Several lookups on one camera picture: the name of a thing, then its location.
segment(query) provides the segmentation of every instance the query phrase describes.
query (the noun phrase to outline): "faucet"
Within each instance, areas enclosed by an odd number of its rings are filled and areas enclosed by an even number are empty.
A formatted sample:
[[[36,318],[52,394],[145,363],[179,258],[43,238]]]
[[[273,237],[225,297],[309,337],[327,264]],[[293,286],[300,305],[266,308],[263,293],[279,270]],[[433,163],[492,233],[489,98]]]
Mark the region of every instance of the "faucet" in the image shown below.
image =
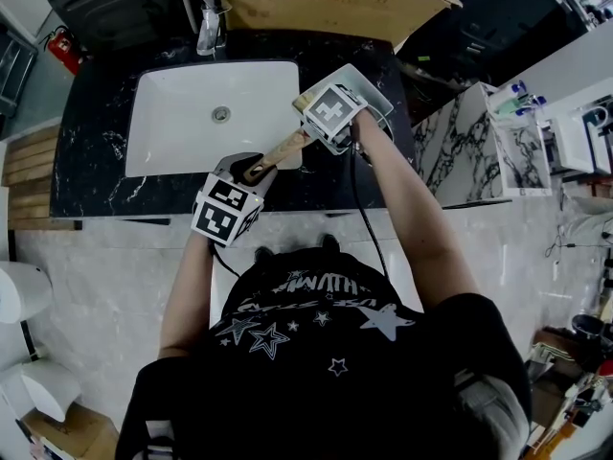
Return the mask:
[[[202,0],[202,24],[196,45],[196,52],[207,57],[226,45],[226,16],[232,6],[225,0]]]

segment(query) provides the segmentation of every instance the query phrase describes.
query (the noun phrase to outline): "white sink basin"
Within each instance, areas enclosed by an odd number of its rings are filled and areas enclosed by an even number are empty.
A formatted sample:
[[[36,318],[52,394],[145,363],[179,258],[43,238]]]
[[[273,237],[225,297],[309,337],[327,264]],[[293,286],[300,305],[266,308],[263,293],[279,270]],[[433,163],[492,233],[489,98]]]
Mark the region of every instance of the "white sink basin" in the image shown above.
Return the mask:
[[[300,127],[290,61],[204,63],[144,74],[136,90],[125,175],[207,173],[227,155],[267,153]],[[298,169],[298,152],[279,164]]]

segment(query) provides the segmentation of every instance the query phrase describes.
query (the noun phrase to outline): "red fire extinguisher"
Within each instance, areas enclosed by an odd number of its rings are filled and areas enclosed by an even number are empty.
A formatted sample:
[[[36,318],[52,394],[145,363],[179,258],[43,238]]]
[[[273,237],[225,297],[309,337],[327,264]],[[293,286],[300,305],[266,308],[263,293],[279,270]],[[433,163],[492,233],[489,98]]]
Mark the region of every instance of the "red fire extinguisher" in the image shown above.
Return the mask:
[[[85,61],[85,54],[81,51],[79,42],[66,26],[58,26],[49,33],[40,43],[45,43],[43,49],[49,51],[59,59],[64,66],[76,75],[80,65]]]

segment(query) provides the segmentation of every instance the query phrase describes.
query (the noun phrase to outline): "wooden slat mat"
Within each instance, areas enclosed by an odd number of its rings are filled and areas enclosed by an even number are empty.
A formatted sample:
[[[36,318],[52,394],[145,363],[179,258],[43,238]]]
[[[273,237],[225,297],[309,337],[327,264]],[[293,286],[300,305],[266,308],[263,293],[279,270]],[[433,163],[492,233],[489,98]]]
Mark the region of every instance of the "wooden slat mat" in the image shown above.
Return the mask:
[[[46,127],[7,146],[2,183],[10,188],[10,230],[80,228],[80,222],[49,218],[58,133],[59,126]]]

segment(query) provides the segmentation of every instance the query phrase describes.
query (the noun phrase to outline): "metal rack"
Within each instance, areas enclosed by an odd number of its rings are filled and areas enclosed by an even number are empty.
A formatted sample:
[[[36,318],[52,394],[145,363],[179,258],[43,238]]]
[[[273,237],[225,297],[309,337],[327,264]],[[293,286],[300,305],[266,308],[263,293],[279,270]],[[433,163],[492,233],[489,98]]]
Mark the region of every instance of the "metal rack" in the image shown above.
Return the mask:
[[[15,34],[0,34],[0,114],[14,115],[37,53]]]

